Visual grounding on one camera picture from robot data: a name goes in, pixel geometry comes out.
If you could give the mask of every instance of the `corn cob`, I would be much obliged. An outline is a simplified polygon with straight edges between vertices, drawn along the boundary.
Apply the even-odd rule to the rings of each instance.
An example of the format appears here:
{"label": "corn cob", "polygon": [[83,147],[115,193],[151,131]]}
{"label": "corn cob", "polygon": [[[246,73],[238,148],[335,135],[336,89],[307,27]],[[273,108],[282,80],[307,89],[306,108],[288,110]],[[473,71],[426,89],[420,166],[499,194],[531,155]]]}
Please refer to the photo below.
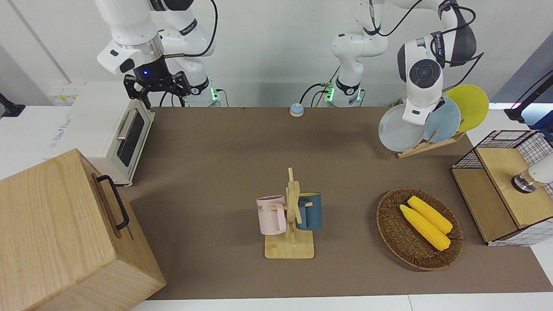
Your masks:
{"label": "corn cob", "polygon": [[407,200],[407,203],[409,203],[414,210],[419,212],[419,214],[424,216],[424,218],[436,226],[436,228],[440,229],[443,233],[448,234],[451,232],[451,229],[453,228],[451,222],[443,217],[442,214],[440,214],[432,206],[428,205],[428,203],[414,195],[411,199]]}
{"label": "corn cob", "polygon": [[411,223],[411,225],[415,227],[434,248],[443,251],[449,247],[451,244],[450,239],[417,211],[403,204],[399,205],[399,208],[409,223]]}

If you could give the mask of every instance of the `oven door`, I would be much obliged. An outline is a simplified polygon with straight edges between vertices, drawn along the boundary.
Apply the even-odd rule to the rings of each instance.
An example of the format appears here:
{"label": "oven door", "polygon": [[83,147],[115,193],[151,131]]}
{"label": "oven door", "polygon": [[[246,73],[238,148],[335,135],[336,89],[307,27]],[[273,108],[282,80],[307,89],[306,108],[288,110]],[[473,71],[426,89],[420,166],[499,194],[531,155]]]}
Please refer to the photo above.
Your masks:
{"label": "oven door", "polygon": [[149,112],[140,101],[133,100],[127,110],[117,134],[117,143],[111,156],[112,164],[122,173],[118,184],[131,182],[138,159],[144,147],[146,136],[152,124],[152,112]]}

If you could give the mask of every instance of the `pink mug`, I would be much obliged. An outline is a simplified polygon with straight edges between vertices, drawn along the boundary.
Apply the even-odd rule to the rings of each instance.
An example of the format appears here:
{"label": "pink mug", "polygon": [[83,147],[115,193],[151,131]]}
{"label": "pink mug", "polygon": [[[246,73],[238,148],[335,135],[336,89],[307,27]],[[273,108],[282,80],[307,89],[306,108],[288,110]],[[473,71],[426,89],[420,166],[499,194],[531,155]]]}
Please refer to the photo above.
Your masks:
{"label": "pink mug", "polygon": [[275,235],[286,232],[286,215],[283,195],[264,196],[256,200],[259,227],[263,235]]}

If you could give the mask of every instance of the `wicker basket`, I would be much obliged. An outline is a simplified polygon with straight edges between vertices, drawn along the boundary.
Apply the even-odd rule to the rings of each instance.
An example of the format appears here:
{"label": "wicker basket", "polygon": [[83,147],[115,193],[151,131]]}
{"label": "wicker basket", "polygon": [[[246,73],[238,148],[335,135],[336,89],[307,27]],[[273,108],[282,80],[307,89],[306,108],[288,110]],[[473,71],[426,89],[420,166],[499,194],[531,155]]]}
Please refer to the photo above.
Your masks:
{"label": "wicker basket", "polygon": [[[400,204],[407,204],[416,195],[427,202],[453,224],[447,234],[451,240],[448,249],[438,251],[405,219]],[[455,215],[442,201],[417,188],[398,188],[384,195],[377,208],[377,225],[382,239],[390,250],[407,264],[425,271],[434,271],[452,265],[463,250],[463,232]]]}

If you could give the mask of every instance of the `table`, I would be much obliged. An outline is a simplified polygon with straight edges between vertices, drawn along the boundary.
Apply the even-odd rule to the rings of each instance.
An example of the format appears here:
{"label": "table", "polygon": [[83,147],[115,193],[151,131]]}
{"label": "table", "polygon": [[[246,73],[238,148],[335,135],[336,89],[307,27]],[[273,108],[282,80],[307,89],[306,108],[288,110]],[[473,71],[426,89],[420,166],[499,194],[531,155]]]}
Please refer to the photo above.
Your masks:
{"label": "table", "polygon": [[[449,167],[468,139],[406,159],[379,142],[386,108],[157,108],[133,205],[168,286],[152,299],[542,292],[553,287],[530,248],[484,245]],[[263,257],[255,198],[284,194],[287,167],[320,191],[315,258]],[[415,272],[385,248],[378,200],[416,186],[456,214],[465,249],[450,268]]]}

